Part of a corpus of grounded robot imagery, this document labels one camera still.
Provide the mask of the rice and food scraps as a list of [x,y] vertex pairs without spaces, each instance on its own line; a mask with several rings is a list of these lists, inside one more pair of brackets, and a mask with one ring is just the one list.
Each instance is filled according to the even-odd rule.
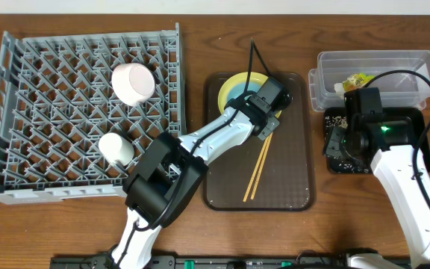
[[[338,126],[347,128],[348,124],[346,117],[342,115],[324,116],[324,130],[325,137],[328,136],[331,127]],[[371,172],[368,168],[356,167],[352,162],[342,161],[336,158],[326,159],[327,168],[331,173],[342,173],[342,174],[368,174]]]

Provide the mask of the green snack wrapper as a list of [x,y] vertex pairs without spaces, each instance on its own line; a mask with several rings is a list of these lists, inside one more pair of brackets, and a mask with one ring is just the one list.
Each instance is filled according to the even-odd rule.
[[365,73],[356,73],[349,76],[343,83],[343,89],[346,92],[357,90],[358,88],[362,88],[365,84],[370,82],[374,75],[367,75]]

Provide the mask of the light blue bowl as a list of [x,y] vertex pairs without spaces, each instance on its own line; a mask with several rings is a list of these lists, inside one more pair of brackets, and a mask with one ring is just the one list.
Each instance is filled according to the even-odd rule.
[[[229,91],[227,96],[227,102],[229,102],[232,99],[236,99],[238,96],[242,95],[245,90],[246,83],[239,83],[233,86],[233,88]],[[247,88],[247,95],[246,98],[249,98],[250,94],[257,93],[261,88],[261,84],[256,82],[249,82],[248,88]]]

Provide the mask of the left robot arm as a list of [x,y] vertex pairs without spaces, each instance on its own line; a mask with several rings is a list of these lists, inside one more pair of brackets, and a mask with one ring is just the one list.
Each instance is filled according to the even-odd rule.
[[158,135],[126,178],[127,224],[106,268],[144,268],[158,233],[185,210],[209,164],[250,137],[266,139],[292,96],[270,76],[257,90],[228,91],[219,101],[222,114],[198,131]]

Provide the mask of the white cup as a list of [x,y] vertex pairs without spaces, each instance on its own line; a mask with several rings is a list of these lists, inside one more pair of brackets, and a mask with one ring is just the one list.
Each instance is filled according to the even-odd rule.
[[134,159],[132,144],[117,133],[104,134],[99,140],[98,148],[110,164],[127,166]]

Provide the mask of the pink bowl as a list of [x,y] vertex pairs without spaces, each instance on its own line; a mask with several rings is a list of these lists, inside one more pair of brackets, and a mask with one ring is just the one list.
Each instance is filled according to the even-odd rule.
[[129,106],[147,101],[155,93],[155,78],[144,65],[131,63],[117,66],[111,77],[116,97]]

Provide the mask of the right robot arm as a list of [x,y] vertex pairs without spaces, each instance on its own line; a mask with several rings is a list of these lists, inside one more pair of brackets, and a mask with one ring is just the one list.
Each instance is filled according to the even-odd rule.
[[346,127],[325,140],[328,158],[369,168],[380,181],[408,244],[412,268],[430,268],[430,177],[421,135],[402,108],[383,108],[377,88],[344,95]]

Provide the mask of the white tissue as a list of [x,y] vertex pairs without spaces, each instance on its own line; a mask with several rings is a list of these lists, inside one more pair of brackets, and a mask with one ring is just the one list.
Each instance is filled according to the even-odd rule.
[[337,96],[339,96],[340,98],[344,97],[344,93],[346,92],[343,83],[336,83],[334,84],[334,91],[336,93]]

